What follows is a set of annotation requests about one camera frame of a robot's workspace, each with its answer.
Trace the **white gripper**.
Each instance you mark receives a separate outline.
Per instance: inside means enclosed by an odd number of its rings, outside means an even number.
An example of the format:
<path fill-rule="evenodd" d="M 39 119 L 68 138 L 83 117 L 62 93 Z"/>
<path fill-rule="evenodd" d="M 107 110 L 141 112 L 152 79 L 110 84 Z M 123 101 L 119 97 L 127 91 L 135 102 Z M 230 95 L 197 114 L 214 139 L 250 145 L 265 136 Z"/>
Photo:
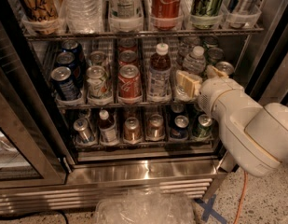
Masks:
<path fill-rule="evenodd" d="M 194 98 L 199 93 L 199 107 L 218 122 L 228 120 L 244 122 L 244 88 L 233 79 L 219 78 L 228 77 L 228 74 L 212 65 L 206 67 L 206 75 L 209 79 L 201 86 L 200 76 L 177 70 L 176 82 L 190 98 Z"/>

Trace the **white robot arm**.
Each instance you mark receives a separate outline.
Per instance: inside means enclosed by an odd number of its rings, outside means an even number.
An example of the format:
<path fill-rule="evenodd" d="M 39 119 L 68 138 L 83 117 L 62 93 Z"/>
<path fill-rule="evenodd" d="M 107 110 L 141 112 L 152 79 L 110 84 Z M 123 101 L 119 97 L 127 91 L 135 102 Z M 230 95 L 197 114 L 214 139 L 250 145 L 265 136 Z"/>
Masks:
<path fill-rule="evenodd" d="M 234 79 L 214 71 L 206 80 L 184 70 L 175 76 L 176 85 L 218 122 L 220 140 L 244 171 L 262 177 L 288 163 L 287 106 L 260 105 Z"/>

